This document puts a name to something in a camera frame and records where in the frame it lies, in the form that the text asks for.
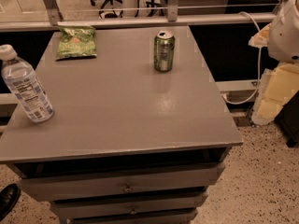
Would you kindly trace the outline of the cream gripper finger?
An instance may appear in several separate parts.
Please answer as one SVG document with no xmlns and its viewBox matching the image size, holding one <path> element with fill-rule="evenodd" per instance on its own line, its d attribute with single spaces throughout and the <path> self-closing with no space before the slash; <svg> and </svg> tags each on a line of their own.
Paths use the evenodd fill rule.
<svg viewBox="0 0 299 224">
<path fill-rule="evenodd" d="M 273 121 L 298 91 L 298 63 L 279 63 L 274 70 L 265 69 L 253 106 L 252 122 L 266 125 Z"/>
<path fill-rule="evenodd" d="M 254 48 L 264 48 L 268 46 L 268 36 L 271 24 L 268 23 L 257 34 L 249 40 L 249 45 Z"/>
</svg>

